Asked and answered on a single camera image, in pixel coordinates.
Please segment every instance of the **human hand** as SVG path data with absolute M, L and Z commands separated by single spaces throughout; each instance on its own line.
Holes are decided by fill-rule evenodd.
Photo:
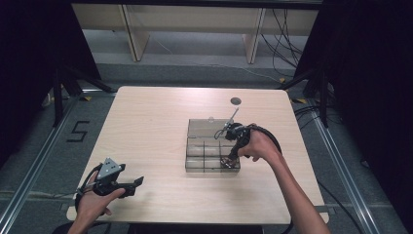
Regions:
M 89 183 L 94 182 L 96 176 L 97 172 L 94 172 Z M 106 196 L 99 196 L 92 190 L 85 192 L 79 202 L 78 213 L 69 233 L 85 233 L 101 214 L 112 215 L 107 206 L 122 196 L 125 191 L 125 188 L 119 188 Z
M 252 157 L 253 162 L 258 161 L 260 158 L 269 162 L 270 160 L 279 159 L 282 156 L 271 139 L 256 130 L 251 130 L 248 145 L 240 148 L 238 155 L 249 155 Z

